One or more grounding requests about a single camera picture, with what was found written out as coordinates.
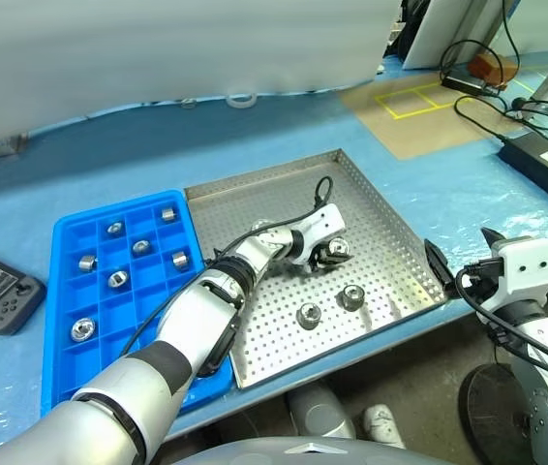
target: black circular base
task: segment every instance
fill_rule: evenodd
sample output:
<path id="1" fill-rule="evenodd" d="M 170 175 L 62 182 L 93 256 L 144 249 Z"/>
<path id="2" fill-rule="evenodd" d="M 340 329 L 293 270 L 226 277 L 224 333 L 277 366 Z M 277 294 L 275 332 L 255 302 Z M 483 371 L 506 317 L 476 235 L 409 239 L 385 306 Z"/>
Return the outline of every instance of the black circular base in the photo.
<path id="1" fill-rule="evenodd" d="M 531 465 L 528 402 L 508 365 L 480 365 L 459 387 L 459 418 L 486 465 Z"/>

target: blue grid tray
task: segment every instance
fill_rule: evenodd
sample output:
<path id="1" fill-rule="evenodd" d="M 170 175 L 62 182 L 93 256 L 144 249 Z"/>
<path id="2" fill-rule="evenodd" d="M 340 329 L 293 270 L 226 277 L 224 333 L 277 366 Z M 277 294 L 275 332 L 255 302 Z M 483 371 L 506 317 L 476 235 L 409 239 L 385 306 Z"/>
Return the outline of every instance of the blue grid tray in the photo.
<path id="1" fill-rule="evenodd" d="M 165 222 L 162 210 L 171 207 L 175 219 Z M 123 234 L 107 233 L 108 225 L 121 221 Z M 134 257 L 132 244 L 147 239 L 152 250 Z M 183 251 L 188 267 L 179 271 L 172 254 Z M 96 268 L 83 272 L 78 262 L 84 255 L 97 257 Z M 108 276 L 123 269 L 128 283 L 112 289 Z M 57 222 L 52 234 L 50 277 L 46 300 L 46 333 L 42 372 L 42 416 L 57 403 L 69 399 L 114 361 L 142 321 L 167 296 L 202 269 L 197 236 L 186 202 L 179 191 L 83 211 Z M 74 322 L 89 317 L 96 331 L 84 342 L 74 342 Z M 160 316 L 141 334 L 132 350 L 153 340 Z M 232 385 L 228 359 L 211 377 L 195 379 L 182 411 L 227 392 Z"/>

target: table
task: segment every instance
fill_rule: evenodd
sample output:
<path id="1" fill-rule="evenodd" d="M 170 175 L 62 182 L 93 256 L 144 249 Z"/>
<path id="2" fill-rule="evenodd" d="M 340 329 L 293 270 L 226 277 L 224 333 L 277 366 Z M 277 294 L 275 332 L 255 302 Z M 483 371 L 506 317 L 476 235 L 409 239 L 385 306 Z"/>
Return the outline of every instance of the table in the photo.
<path id="1" fill-rule="evenodd" d="M 547 62 L 547 54 L 525 64 Z M 400 65 L 386 60 L 395 78 Z M 518 77 L 536 88 L 534 71 Z M 487 256 L 481 226 L 548 237 L 548 195 L 495 154 L 485 139 L 397 161 L 336 93 L 259 98 L 238 110 L 222 101 L 129 109 L 41 133 L 20 155 L 0 159 L 0 259 L 46 279 L 54 223 L 84 209 L 343 148 L 453 270 Z M 169 437 L 299 386 L 468 314 L 461 301 L 395 325 L 260 386 L 182 416 Z M 0 444 L 39 418 L 44 334 L 40 308 L 16 335 L 0 337 Z"/>

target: perforated metal tray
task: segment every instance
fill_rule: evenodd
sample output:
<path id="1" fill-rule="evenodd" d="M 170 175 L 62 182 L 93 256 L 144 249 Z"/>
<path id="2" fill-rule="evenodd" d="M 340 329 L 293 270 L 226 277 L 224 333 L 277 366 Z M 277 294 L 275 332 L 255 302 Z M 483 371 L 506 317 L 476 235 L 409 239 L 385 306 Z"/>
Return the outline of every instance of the perforated metal tray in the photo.
<path id="1" fill-rule="evenodd" d="M 334 180 L 330 201 L 343 214 L 353 258 L 328 272 L 312 274 L 288 264 L 267 272 L 231 351 L 241 388 L 445 302 L 422 241 L 342 150 L 186 189 L 203 256 L 212 257 L 214 247 L 223 248 L 257 219 L 279 221 L 306 212 L 325 175 Z M 355 312 L 337 303 L 347 284 L 366 293 Z M 295 320 L 305 302 L 322 312 L 313 330 Z"/>

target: robotic arm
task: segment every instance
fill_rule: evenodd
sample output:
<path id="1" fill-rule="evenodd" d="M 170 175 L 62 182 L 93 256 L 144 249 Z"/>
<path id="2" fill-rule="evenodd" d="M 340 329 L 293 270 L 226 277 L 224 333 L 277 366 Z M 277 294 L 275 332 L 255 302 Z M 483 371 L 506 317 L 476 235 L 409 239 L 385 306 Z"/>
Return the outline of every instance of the robotic arm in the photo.
<path id="1" fill-rule="evenodd" d="M 512 371 L 530 404 L 534 461 L 548 465 L 548 239 L 506 239 L 483 229 L 492 258 L 457 274 L 459 294 L 472 306 L 490 338 L 515 357 Z M 463 276 L 472 282 L 464 288 Z"/>
<path id="2" fill-rule="evenodd" d="M 197 374 L 215 371 L 241 313 L 276 261 L 347 260 L 345 222 L 327 197 L 300 221 L 263 226 L 234 241 L 168 304 L 149 346 L 122 356 L 74 397 L 0 447 L 0 464 L 112 464 L 151 461 Z"/>

